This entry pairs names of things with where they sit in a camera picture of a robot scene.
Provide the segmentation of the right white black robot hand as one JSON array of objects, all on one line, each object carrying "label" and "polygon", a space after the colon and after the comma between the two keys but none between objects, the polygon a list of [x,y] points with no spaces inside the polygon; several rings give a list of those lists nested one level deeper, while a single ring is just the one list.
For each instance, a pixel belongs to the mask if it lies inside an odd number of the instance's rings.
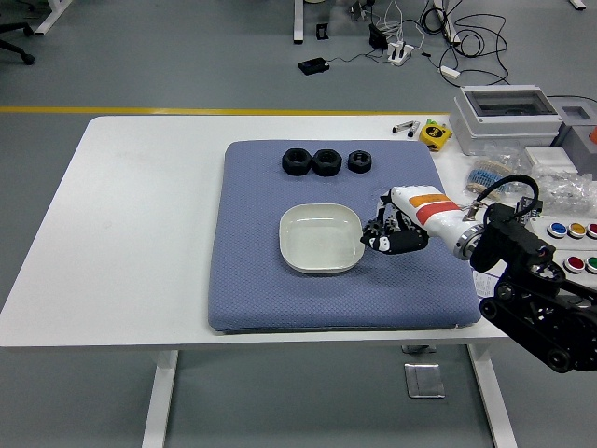
[{"label": "right white black robot hand", "polygon": [[363,228],[361,243],[386,255],[424,249],[441,239],[458,259],[468,260],[483,231],[448,196],[433,186],[393,187],[378,202],[377,215]]}]

